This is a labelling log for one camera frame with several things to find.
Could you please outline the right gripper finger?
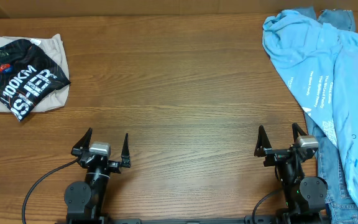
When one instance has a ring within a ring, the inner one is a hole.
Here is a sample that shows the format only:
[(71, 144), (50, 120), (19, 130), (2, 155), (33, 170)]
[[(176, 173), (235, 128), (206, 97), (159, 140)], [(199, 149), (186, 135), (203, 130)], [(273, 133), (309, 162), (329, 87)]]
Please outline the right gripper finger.
[(265, 157), (267, 155), (267, 151), (272, 150), (272, 146), (270, 144), (269, 138), (267, 137), (267, 133), (262, 125), (259, 126), (258, 136), (257, 136), (257, 144), (255, 146), (254, 156), (256, 157)]
[(299, 142), (301, 139), (303, 139), (304, 136), (307, 136), (307, 134), (301, 129), (301, 127), (297, 123), (293, 123), (291, 127), (293, 133), (293, 140), (295, 142)]

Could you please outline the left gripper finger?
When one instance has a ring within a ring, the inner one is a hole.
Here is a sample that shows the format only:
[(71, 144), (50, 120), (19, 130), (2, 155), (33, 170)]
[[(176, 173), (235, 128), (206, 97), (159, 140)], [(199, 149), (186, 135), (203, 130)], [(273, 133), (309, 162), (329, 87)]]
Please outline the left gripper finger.
[(126, 133), (124, 138), (124, 144), (121, 151), (121, 162), (120, 167), (123, 168), (131, 168), (131, 158), (129, 152), (129, 141), (128, 141), (129, 134)]
[(81, 156), (84, 152), (89, 151), (93, 129), (89, 128), (85, 135), (72, 147), (72, 156)]

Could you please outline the light blue t-shirt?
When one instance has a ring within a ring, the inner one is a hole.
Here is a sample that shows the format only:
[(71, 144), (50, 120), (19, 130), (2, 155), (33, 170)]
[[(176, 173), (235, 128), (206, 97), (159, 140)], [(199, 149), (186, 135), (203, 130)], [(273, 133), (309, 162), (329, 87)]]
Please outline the light blue t-shirt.
[(304, 114), (338, 149), (358, 208), (358, 33), (287, 9), (266, 18), (262, 45)]

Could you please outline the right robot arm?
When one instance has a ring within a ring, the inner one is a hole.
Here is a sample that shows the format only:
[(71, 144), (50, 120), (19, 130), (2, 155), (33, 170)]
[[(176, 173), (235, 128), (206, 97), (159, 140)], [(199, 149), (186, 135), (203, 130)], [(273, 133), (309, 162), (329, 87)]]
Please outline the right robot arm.
[[(318, 151), (318, 142), (306, 134), (297, 123), (292, 124), (293, 144), (287, 149), (274, 149), (263, 126), (259, 126), (254, 156), (263, 157), (265, 167), (274, 167), (281, 187), (270, 192), (255, 205), (252, 215), (245, 222), (251, 223), (328, 223), (330, 219), (321, 214), (326, 208), (327, 182), (317, 176), (307, 177), (302, 163)], [(257, 209), (268, 198), (283, 193), (286, 207), (275, 215), (257, 216)]]

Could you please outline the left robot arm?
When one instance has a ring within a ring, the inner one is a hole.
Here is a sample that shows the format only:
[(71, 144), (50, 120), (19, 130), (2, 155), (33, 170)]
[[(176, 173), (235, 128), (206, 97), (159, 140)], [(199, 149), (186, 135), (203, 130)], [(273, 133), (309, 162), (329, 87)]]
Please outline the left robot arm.
[(111, 174), (120, 174), (121, 169), (131, 167), (128, 134), (125, 135), (121, 160), (110, 160), (111, 145), (106, 142), (91, 142), (93, 130), (73, 146), (71, 155), (76, 163), (86, 169), (85, 179), (70, 184), (64, 194), (67, 205), (67, 223), (112, 223), (112, 218), (102, 212), (106, 189)]

